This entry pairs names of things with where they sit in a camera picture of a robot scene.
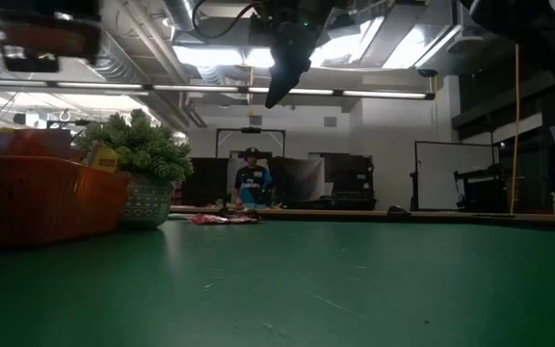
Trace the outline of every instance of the person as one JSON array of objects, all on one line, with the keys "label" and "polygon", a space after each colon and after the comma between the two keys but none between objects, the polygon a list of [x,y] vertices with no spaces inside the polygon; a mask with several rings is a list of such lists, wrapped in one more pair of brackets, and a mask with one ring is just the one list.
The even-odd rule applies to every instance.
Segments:
[{"label": "person", "polygon": [[269,170],[258,165],[258,149],[250,147],[244,152],[247,165],[235,176],[235,202],[244,207],[265,204],[262,196],[271,184]]}]

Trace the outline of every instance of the green table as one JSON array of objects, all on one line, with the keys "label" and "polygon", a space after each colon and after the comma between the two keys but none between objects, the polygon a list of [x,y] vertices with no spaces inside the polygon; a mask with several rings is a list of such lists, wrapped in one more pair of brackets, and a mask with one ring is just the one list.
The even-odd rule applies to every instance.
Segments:
[{"label": "green table", "polygon": [[0,253],[0,346],[555,346],[555,232],[172,221]]}]

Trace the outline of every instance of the textured pot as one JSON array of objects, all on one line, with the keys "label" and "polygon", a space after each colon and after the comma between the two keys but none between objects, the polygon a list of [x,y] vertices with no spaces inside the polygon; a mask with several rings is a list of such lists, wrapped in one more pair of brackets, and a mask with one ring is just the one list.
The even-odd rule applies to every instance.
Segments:
[{"label": "textured pot", "polygon": [[138,173],[130,176],[127,203],[121,212],[123,228],[156,228],[169,218],[172,184],[164,179]]}]

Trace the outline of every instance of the potted plant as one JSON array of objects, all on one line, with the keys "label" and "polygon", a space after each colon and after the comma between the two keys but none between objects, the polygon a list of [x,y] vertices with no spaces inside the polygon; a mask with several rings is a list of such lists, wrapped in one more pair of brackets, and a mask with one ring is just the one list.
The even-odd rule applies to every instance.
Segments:
[{"label": "potted plant", "polygon": [[128,125],[119,114],[92,123],[75,143],[87,156],[98,141],[119,155],[121,174],[130,176],[123,227],[152,228],[163,224],[171,207],[173,184],[192,174],[190,147],[177,143],[168,127],[151,126],[143,110],[134,110]]}]

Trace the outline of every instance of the wall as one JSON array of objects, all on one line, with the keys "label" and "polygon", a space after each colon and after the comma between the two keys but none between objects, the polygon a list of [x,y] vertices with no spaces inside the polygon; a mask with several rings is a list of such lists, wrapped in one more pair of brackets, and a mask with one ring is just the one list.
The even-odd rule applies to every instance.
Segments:
[{"label": "wall", "polygon": [[[362,99],[350,114],[341,113],[338,107],[320,106],[300,106],[295,110],[281,106],[267,110],[258,106],[252,110],[263,116],[263,128],[287,131],[287,157],[306,158],[310,152],[319,151],[373,156],[377,209],[386,210],[393,204],[409,208],[414,142],[456,142],[457,139],[451,118],[460,113],[458,79],[447,77],[441,82],[436,101]],[[209,128],[190,130],[194,157],[215,155],[216,128],[249,126],[248,107],[245,106],[221,109],[205,105],[198,106],[197,111]],[[325,116],[337,117],[337,127],[325,128]],[[280,145],[268,134],[240,133],[232,133],[223,141],[219,155],[227,157],[231,150],[247,147],[281,155]]]},{"label": "wall", "polygon": [[[241,128],[249,125],[247,106],[230,106],[226,109],[204,105],[197,107],[198,113],[208,125],[205,129],[191,129],[188,133],[193,157],[213,157],[215,155],[216,128]],[[307,158],[310,152],[348,152],[349,115],[342,114],[339,107],[276,106],[267,110],[254,106],[255,115],[263,116],[264,129],[286,130],[286,156]],[[337,127],[325,128],[325,117],[337,117]],[[220,137],[219,156],[228,157],[232,150],[256,147],[281,155],[281,135],[273,138],[269,133],[241,134],[223,132]]]},{"label": "wall", "polygon": [[455,142],[450,119],[460,113],[457,78],[444,79],[436,101],[362,99],[351,113],[352,154],[371,155],[376,208],[410,208],[414,142]]}]

